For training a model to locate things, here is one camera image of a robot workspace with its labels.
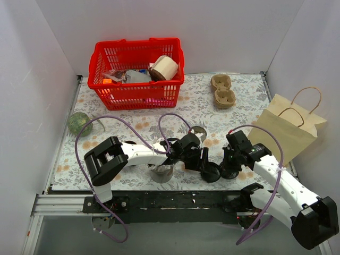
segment brown paper bag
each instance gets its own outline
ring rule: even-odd
[[[305,89],[316,89],[320,93],[319,103],[311,111],[294,103],[297,95]],[[292,101],[276,94],[257,120],[257,126],[271,132],[279,141],[284,153],[284,165],[314,142],[318,137],[317,130],[327,122],[313,113],[320,105],[321,99],[321,91],[316,87],[300,90]],[[253,128],[248,139],[253,145],[262,143],[280,160],[281,155],[275,141],[264,131]]]

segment green ball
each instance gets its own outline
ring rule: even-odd
[[[77,135],[83,128],[83,126],[85,126],[85,124],[88,123],[90,120],[90,117],[87,116],[87,114],[85,113],[74,113],[67,120],[67,127],[72,134]],[[83,130],[80,137],[85,137],[89,135],[92,131],[92,128],[93,124],[91,123]]]

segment red plastic basket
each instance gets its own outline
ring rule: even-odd
[[[147,69],[158,57],[167,55],[178,64],[171,81],[103,84],[103,73],[111,69]],[[147,41],[102,41],[90,61],[88,86],[109,110],[175,107],[184,82],[184,56],[178,38]]]

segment paper bag handle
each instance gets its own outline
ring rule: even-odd
[[[299,114],[299,116],[301,117],[301,119],[302,119],[302,124],[300,125],[300,126],[297,126],[298,128],[299,127],[301,127],[303,124],[304,124],[304,120],[303,120],[303,117],[301,116],[301,114],[297,111],[297,110],[295,110],[294,108],[292,108],[292,107],[289,107],[289,108],[286,108],[286,109],[284,109],[279,115],[278,115],[278,117],[280,117],[280,115],[281,114],[283,114],[285,111],[287,111],[287,110],[289,110],[289,109],[292,109],[292,110],[294,110],[294,111],[296,111],[297,112],[297,114]]]
[[[298,96],[298,94],[299,94],[302,90],[305,90],[305,89],[316,89],[316,90],[320,93],[319,103],[316,105],[316,107],[314,107],[313,110],[310,111],[309,114],[311,114],[312,112],[314,112],[314,110],[315,110],[316,108],[318,108],[318,106],[320,105],[321,100],[322,100],[322,93],[321,93],[321,91],[320,91],[317,87],[306,87],[306,88],[304,88],[304,89],[301,89],[298,93],[296,93],[295,97],[293,98],[293,100],[292,100],[292,102],[291,102],[291,105],[294,103],[294,100],[296,99],[296,97]]]

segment tabletop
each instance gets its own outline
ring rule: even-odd
[[[222,147],[227,145],[225,135],[239,125],[254,123],[262,111],[269,105],[269,99],[259,74],[233,74],[231,89],[236,96],[236,103],[229,109],[218,109],[214,105],[210,79],[213,74],[189,74],[181,85],[175,108],[119,110],[109,111],[97,94],[87,86],[84,78],[80,84],[74,112],[84,112],[90,118],[100,115],[115,115],[130,123],[149,143],[161,138],[158,119],[164,113],[177,113],[191,126],[201,126],[207,131],[204,146],[209,148],[209,161],[220,164],[223,159]],[[90,149],[110,136],[117,136],[120,141],[132,140],[142,143],[123,123],[114,119],[101,119],[93,123],[91,134],[80,138],[78,150],[84,165],[83,156]],[[162,120],[162,129],[168,138],[181,138],[187,133],[187,127],[179,118],[166,116]],[[250,129],[243,129],[245,134]],[[88,191],[86,182],[74,154],[75,136],[68,132],[61,156],[52,181],[53,191]],[[239,190],[251,183],[258,182],[271,189],[271,186],[249,168],[244,168],[233,180],[220,178],[217,182],[206,183],[200,173],[184,168],[183,163],[174,166],[173,177],[167,183],[154,182],[146,165],[126,167],[111,181],[112,190]]]

